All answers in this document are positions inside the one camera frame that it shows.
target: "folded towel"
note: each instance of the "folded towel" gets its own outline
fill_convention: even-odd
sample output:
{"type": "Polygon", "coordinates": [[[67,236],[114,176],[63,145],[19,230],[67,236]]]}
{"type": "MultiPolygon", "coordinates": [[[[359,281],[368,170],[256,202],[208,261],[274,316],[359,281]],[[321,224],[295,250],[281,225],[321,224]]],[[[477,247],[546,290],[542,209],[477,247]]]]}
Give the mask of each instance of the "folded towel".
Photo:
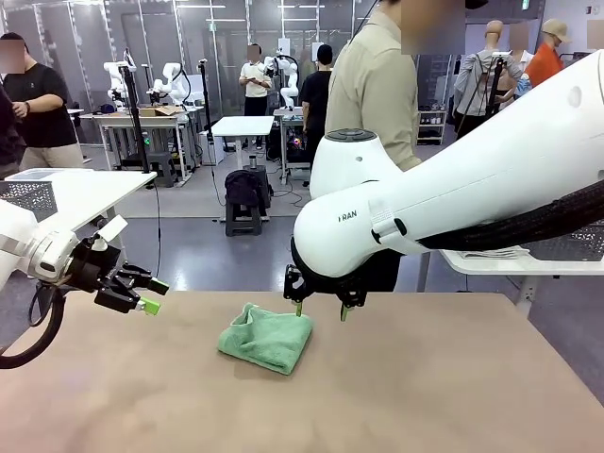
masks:
{"type": "Polygon", "coordinates": [[[311,330],[312,320],[308,316],[277,314],[245,304],[242,314],[220,334],[218,350],[289,375],[311,330]]]}
{"type": "Polygon", "coordinates": [[[458,252],[462,258],[486,258],[497,260],[516,260],[520,257],[525,257],[530,254],[529,250],[518,245],[508,248],[500,248],[498,250],[485,250],[483,252],[458,252]]]}

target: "man in black t-shirt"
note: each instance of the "man in black t-shirt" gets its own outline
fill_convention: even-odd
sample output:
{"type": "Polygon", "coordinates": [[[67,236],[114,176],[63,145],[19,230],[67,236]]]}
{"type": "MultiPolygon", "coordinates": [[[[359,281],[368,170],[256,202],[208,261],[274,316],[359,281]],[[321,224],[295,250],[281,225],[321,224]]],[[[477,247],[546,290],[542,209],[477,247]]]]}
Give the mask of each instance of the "man in black t-shirt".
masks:
{"type": "Polygon", "coordinates": [[[65,106],[68,97],[65,82],[54,69],[29,55],[21,36],[6,33],[0,40],[20,42],[16,45],[24,48],[24,60],[14,64],[22,63],[23,70],[17,67],[4,78],[4,89],[18,119],[17,131],[27,144],[21,169],[83,167],[76,130],[65,106]]]}
{"type": "Polygon", "coordinates": [[[331,77],[331,61],[333,51],[331,46],[323,44],[317,50],[317,65],[319,70],[306,77],[302,85],[302,111],[304,112],[304,132],[307,142],[306,150],[310,165],[314,161],[319,142],[325,135],[325,119],[327,116],[327,98],[329,96],[329,78],[331,77]]]}

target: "green towel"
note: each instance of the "green towel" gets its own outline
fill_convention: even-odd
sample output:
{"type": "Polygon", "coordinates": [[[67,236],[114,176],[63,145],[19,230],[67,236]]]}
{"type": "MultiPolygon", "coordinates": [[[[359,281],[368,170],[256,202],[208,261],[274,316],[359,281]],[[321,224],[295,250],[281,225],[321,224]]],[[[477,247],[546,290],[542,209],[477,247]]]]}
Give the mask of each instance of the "green towel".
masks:
{"type": "Polygon", "coordinates": [[[312,320],[294,313],[277,314],[254,304],[220,334],[218,350],[269,370],[289,375],[312,330],[312,320]]]}

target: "black basket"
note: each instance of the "black basket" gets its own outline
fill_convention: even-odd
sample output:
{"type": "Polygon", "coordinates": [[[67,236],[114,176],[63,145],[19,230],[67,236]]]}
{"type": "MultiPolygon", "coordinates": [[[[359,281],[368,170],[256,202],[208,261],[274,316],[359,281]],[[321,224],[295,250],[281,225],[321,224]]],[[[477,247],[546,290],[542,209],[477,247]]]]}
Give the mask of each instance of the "black basket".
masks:
{"type": "Polygon", "coordinates": [[[604,257],[604,221],[578,229],[560,238],[525,243],[536,260],[601,261],[604,257]]]}
{"type": "Polygon", "coordinates": [[[31,210],[38,222],[57,213],[51,181],[0,181],[0,200],[31,210]]]}

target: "table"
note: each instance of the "table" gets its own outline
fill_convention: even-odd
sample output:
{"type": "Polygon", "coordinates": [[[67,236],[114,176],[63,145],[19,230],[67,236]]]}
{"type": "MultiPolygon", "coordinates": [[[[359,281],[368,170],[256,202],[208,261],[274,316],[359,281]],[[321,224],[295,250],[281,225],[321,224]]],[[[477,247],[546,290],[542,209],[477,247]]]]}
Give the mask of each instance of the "table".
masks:
{"type": "Polygon", "coordinates": [[[345,323],[335,296],[314,295],[289,377],[216,351],[245,302],[294,309],[276,293],[173,292],[149,317],[69,294],[48,350],[0,374],[3,450],[604,451],[604,409],[502,295],[371,294],[345,323]]]}
{"type": "MultiPolygon", "coordinates": [[[[178,148],[178,161],[180,164],[180,172],[182,174],[181,180],[176,184],[177,187],[183,186],[192,175],[192,172],[189,171],[187,165],[191,165],[191,168],[194,169],[197,167],[200,162],[196,154],[195,150],[195,138],[193,137],[193,130],[191,128],[191,122],[182,121],[181,117],[195,115],[196,111],[191,112],[180,112],[179,114],[170,115],[170,116],[142,116],[141,117],[141,128],[143,131],[146,130],[147,137],[151,138],[150,146],[153,148],[155,146],[154,134],[153,131],[156,129],[175,129],[178,132],[183,130],[183,139],[181,140],[180,134],[176,135],[176,146],[178,148]]],[[[107,159],[107,166],[109,170],[112,170],[113,167],[111,165],[111,161],[109,159],[109,149],[111,148],[114,151],[114,156],[118,161],[118,164],[121,161],[119,145],[118,143],[124,143],[126,147],[133,151],[133,154],[137,154],[135,148],[135,140],[134,140],[134,125],[132,123],[132,117],[125,112],[114,112],[103,115],[93,115],[91,113],[86,115],[81,115],[81,119],[84,120],[94,120],[99,127],[99,132],[101,133],[101,138],[103,140],[103,147],[105,149],[105,157],[107,159]]],[[[169,149],[155,149],[156,154],[167,153],[168,156],[171,156],[171,152],[169,149]]]]}
{"type": "Polygon", "coordinates": [[[310,168],[310,162],[288,162],[287,161],[287,126],[303,126],[304,120],[293,119],[292,116],[301,116],[303,114],[301,107],[294,107],[294,110],[277,109],[273,112],[279,121],[279,132],[281,135],[281,184],[287,184],[287,176],[292,168],[310,168]]]}
{"type": "MultiPolygon", "coordinates": [[[[57,213],[40,222],[48,230],[76,231],[96,216],[106,212],[109,219],[116,216],[115,205],[152,181],[156,173],[95,172],[93,170],[54,173],[41,181],[52,181],[57,213]]],[[[115,238],[126,260],[122,238],[115,238]]]]}
{"type": "Polygon", "coordinates": [[[273,116],[226,116],[211,127],[217,137],[233,137],[237,151],[237,168],[243,169],[242,137],[266,136],[271,133],[273,116]]]}
{"type": "MultiPolygon", "coordinates": [[[[515,260],[494,260],[484,258],[463,258],[458,252],[441,250],[446,262],[457,272],[470,276],[522,276],[520,292],[515,304],[529,316],[535,301],[537,288],[545,277],[561,276],[604,276],[602,261],[542,261],[526,255],[515,260]]],[[[429,253],[422,256],[418,293],[426,288],[429,253]]]]}

